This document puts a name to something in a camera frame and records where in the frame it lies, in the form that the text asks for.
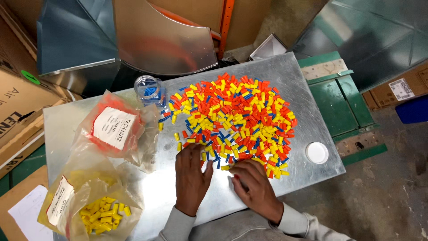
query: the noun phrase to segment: gray sleeve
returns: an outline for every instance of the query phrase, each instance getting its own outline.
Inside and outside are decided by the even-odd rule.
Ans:
[[[168,221],[155,241],[187,241],[196,217],[190,217],[172,208]]]
[[[307,213],[299,213],[284,204],[284,213],[278,229],[288,235],[296,235],[317,241],[355,241],[318,222],[318,218]]]

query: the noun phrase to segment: bag of yellow wire nuts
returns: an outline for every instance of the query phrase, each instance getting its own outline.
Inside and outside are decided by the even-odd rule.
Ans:
[[[71,241],[123,241],[140,219],[138,206],[107,157],[81,139],[49,188],[37,221]]]

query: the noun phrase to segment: person's left hand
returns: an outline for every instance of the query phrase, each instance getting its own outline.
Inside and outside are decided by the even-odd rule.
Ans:
[[[201,170],[201,149],[204,145],[190,144],[175,157],[175,208],[194,217],[207,193],[213,175],[212,161],[208,161],[205,173]]]

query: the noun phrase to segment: white jar lid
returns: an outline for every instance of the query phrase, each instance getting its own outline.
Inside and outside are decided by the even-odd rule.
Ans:
[[[327,147],[320,142],[312,142],[306,147],[306,156],[316,164],[323,164],[328,159]]]

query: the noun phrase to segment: gray sweatshirt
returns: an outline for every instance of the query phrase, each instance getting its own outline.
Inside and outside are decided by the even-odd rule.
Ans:
[[[321,225],[315,216],[284,204],[279,226],[251,210],[240,211],[194,228],[196,217],[172,208],[165,228],[155,241],[355,241]]]

